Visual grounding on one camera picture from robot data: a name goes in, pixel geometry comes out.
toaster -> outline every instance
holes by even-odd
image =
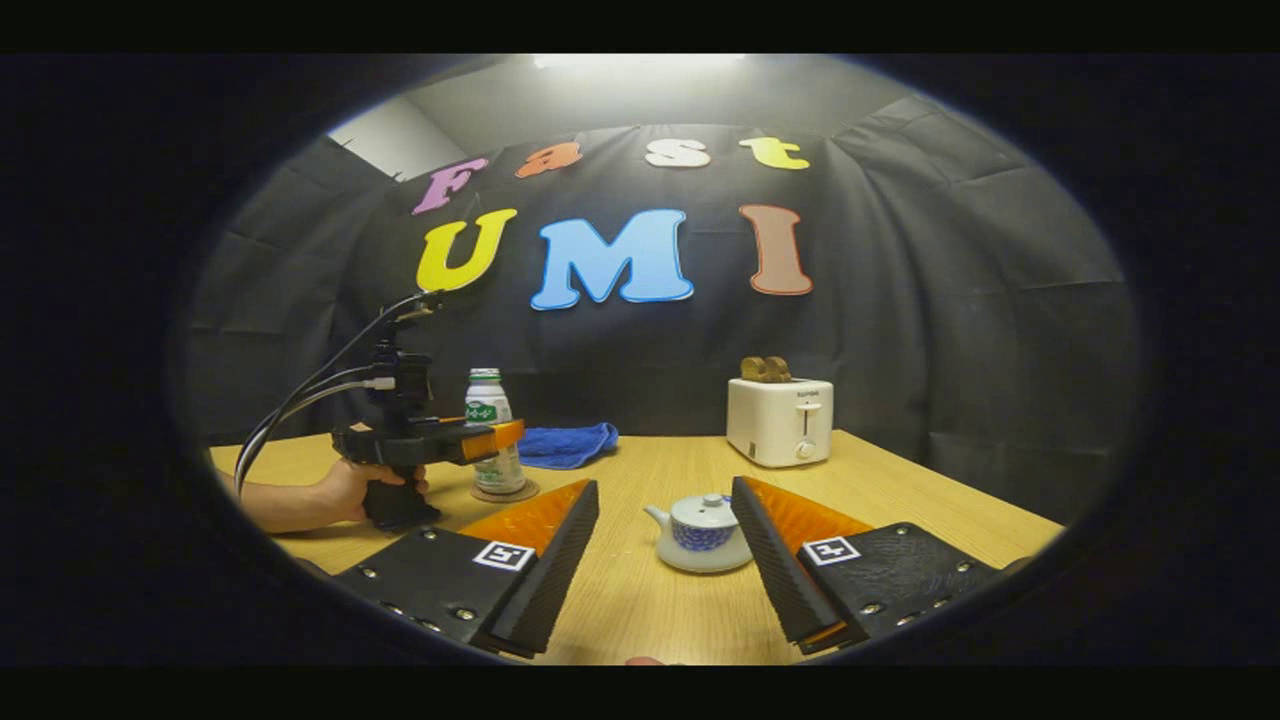
[[[831,456],[832,384],[791,379],[728,382],[730,445],[765,468],[819,462]]]

teapot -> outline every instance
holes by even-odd
[[[730,496],[695,495],[677,500],[671,512],[644,509],[662,527],[658,557],[690,573],[719,573],[751,560],[742,528],[730,509]]]

teapot lid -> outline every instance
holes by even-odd
[[[677,500],[671,506],[671,518],[694,528],[732,528],[737,525],[737,518],[730,509],[730,496],[717,492]]]

letter m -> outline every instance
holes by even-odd
[[[535,310],[561,310],[577,304],[570,287],[570,270],[591,300],[604,302],[622,270],[631,266],[631,279],[618,292],[628,302],[668,302],[694,293],[694,283],[680,274],[676,228],[685,220],[680,210],[636,213],[612,243],[582,219],[552,223],[547,238],[547,270],[543,290],[531,300]]]

wooden table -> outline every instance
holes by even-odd
[[[230,471],[238,447],[212,448]],[[329,436],[269,443],[253,465],[257,483],[310,484],[338,455]],[[996,568],[1034,555],[1062,529],[1038,515],[909,462],[849,433],[832,437],[831,459],[769,470],[742,457],[723,437],[622,437],[612,456],[579,470],[526,468],[544,491],[581,478],[599,483],[600,516],[561,611],[548,652],[531,662],[621,665],[648,655],[687,665],[785,665],[804,660],[787,643],[754,564],[703,577],[672,570],[655,551],[658,524],[643,507],[690,495],[730,493],[751,475],[873,527],[910,521]],[[471,497],[474,470],[429,465],[429,502],[444,529],[497,512]],[[292,555],[335,574],[396,539],[369,523],[340,523],[275,539]]]

